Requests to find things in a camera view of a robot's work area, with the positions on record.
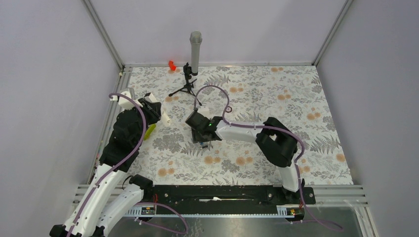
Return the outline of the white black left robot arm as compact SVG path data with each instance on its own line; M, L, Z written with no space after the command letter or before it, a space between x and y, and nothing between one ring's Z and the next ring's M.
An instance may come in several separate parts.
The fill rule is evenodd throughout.
M117 115L96 174L70 218L51 228L51 237L105 237L137 202L147 203L153 198L152 181L140 178L107 203L139 155L147 129L162 116L162 104L152 93L135 101L122 94L116 97L123 111Z

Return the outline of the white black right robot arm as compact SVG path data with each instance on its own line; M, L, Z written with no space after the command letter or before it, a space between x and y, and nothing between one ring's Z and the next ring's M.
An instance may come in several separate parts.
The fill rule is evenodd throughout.
M279 168L283 196L296 203L303 197L301 181L294 157L301 139L290 132L278 119L269 117L264 123L227 122L223 117L207 118L197 110L186 119L194 143L234 140L256 144L265 158Z

